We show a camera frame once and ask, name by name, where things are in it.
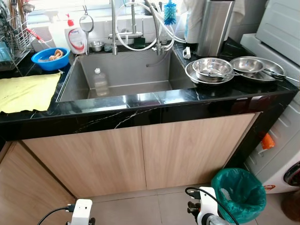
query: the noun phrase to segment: blue brush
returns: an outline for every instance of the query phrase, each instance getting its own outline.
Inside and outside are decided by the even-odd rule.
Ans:
[[[169,3],[165,4],[165,25],[176,23],[176,11],[176,4],[169,0]]]

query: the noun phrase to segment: black marble countertop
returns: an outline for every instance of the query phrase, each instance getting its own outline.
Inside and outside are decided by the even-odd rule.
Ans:
[[[182,65],[185,67],[188,63],[197,60],[198,57],[192,55],[192,58],[186,60],[182,57],[183,44],[175,43],[173,50],[180,57]],[[227,41],[220,58],[230,61],[238,56],[243,56],[247,52],[236,45],[232,40]],[[30,60],[31,55],[26,57],[20,64],[20,70],[23,75],[42,75],[53,74],[58,71],[46,72],[39,68],[38,65],[33,64]],[[289,91],[297,92],[298,89],[288,81],[276,82],[273,84],[259,85],[257,83],[247,82],[238,77],[235,77],[230,82],[218,86],[195,86],[195,88],[183,90],[167,90],[160,92],[153,92],[151,94],[139,94],[117,96],[117,97],[103,97],[96,99],[83,99],[69,102],[56,102],[58,94],[66,79],[70,65],[63,68],[64,73],[60,77],[54,96],[52,97],[51,104],[46,112],[38,111],[23,111],[6,114],[0,113],[0,125],[6,123],[24,122],[29,120],[45,120],[54,118],[65,118],[67,116],[78,116],[88,113],[108,113],[120,112],[125,110],[138,110],[161,106],[182,105],[194,102],[205,101],[219,101],[231,98],[248,98],[254,96],[272,95],[284,93]],[[1,78],[18,77],[20,76],[17,71],[5,72]]]
[[[198,59],[194,55],[189,60],[183,59],[184,48],[183,44],[177,43],[173,47],[181,70]],[[249,53],[228,39],[220,58],[230,61],[244,55]],[[19,65],[23,75],[50,74],[33,64],[30,58],[31,55]],[[189,87],[192,88],[188,89],[57,102],[70,67],[67,65],[62,69],[64,73],[47,111],[0,113],[1,145],[12,140],[260,112],[226,165],[240,166],[298,92],[298,88],[286,80],[258,84],[236,76],[216,87],[196,86],[191,82]],[[18,76],[16,70],[1,73],[2,78]]]

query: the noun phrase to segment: washing machine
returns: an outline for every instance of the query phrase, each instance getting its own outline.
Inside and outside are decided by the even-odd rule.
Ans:
[[[269,0],[256,34],[240,42],[257,57],[281,65],[288,76],[300,79],[300,1]],[[264,185],[266,193],[290,192],[300,186],[300,94],[288,105],[268,132],[275,147],[261,144],[245,166]]]

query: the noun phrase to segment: dish rack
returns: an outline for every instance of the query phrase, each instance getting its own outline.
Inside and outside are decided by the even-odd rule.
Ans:
[[[0,26],[0,71],[13,70],[30,52],[30,45],[35,39],[28,31],[19,15],[2,22]]]

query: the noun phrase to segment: light wood cabinet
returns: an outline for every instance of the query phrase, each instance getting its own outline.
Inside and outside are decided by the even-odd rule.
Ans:
[[[0,164],[0,224],[35,225],[53,209],[74,202],[20,143],[12,143]],[[43,225],[65,224],[71,217],[55,212]]]
[[[24,142],[78,198],[146,189],[141,127]]]
[[[142,127],[147,189],[210,182],[254,114]]]

